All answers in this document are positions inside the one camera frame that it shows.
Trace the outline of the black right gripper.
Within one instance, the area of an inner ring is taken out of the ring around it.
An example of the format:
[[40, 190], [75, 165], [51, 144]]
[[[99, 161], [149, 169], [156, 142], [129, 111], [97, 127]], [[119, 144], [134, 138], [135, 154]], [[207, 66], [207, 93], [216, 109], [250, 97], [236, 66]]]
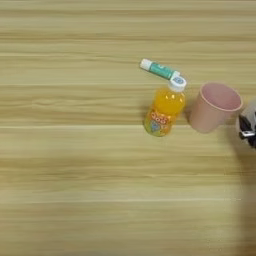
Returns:
[[239, 116], [239, 136], [241, 139], [247, 139], [249, 138], [249, 144], [252, 148], [256, 149], [256, 124], [255, 124], [255, 131], [251, 127], [251, 123], [249, 120], [243, 116]]

